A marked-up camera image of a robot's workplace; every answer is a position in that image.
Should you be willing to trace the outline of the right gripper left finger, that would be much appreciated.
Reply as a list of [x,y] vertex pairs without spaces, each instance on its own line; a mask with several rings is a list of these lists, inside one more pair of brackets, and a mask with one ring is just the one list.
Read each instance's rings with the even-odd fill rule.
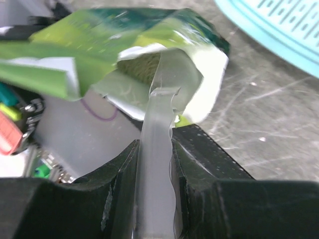
[[3,239],[129,239],[139,141],[73,183],[0,181]]

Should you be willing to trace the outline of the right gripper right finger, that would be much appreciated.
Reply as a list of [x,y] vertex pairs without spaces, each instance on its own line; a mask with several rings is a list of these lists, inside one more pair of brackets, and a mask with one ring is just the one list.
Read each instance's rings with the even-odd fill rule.
[[256,180],[199,126],[173,130],[183,239],[316,239],[319,185]]

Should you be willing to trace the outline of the clear plastic scoop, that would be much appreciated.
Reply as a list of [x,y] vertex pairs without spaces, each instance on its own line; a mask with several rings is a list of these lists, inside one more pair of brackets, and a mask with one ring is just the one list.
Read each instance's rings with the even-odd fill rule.
[[199,88],[197,51],[160,53],[142,127],[137,161],[135,239],[173,239],[176,198],[171,181],[172,123]]

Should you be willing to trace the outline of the green litter bag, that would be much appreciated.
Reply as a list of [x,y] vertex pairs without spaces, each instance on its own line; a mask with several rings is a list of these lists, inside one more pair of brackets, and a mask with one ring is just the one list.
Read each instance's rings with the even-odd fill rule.
[[0,79],[69,101],[94,90],[139,121],[155,94],[171,93],[182,127],[212,110],[229,51],[188,8],[82,9],[25,40],[2,37]]

